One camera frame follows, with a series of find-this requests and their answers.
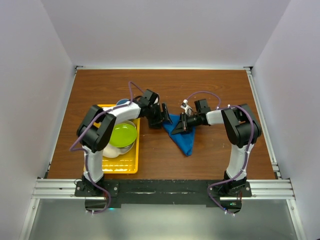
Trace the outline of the blue cloth napkin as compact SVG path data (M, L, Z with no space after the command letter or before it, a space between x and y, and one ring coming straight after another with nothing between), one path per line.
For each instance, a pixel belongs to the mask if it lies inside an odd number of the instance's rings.
M164 122L162 124L164 130L168 133L169 137L173 142L179 147L183 154L187 157L191 156L193 153L193 147L195 142L196 128L193 127L188 133L178 133L172 134L172 131L177 126L180 116L176 114L170 114L172 123Z

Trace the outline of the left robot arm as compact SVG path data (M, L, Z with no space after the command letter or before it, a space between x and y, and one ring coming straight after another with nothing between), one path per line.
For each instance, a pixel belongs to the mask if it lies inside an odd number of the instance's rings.
M106 110L98 105L90 107L76 131L78 139L70 147L71 152L83 151L82 184L90 195L111 199L104 186L102 160L103 149L109 143L116 124L146 118L150 129L160 129L163 123L172 123L167 105L159 103L159 100L157 93L147 89L142 96Z

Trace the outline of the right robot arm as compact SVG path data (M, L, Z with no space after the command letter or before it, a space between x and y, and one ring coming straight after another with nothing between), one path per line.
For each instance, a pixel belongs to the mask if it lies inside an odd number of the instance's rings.
M247 104L233 105L212 110L206 99L194 102L193 113L184 100L177 125L170 131L172 135L187 134L193 127L223 124L231 143L230 160L221 182L214 183L209 189L221 194L235 196L247 182L247 166L251 150L262 134L262 128Z

